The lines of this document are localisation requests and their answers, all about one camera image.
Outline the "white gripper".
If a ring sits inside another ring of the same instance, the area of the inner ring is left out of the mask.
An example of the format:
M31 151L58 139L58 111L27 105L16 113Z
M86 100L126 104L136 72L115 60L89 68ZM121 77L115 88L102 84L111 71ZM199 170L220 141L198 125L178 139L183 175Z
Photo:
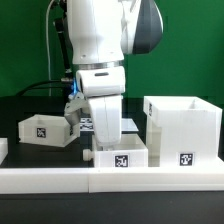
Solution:
M79 90L87 99L97 144L104 148L113 147L121 140L124 67L78 70L76 79Z

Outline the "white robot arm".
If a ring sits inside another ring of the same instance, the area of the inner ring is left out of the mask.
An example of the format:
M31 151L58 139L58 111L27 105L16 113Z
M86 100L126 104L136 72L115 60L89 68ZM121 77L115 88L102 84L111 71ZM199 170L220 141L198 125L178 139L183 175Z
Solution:
M163 21L155 0L67 0L72 63L93 122L96 142L121 140L126 54L147 54L159 43Z

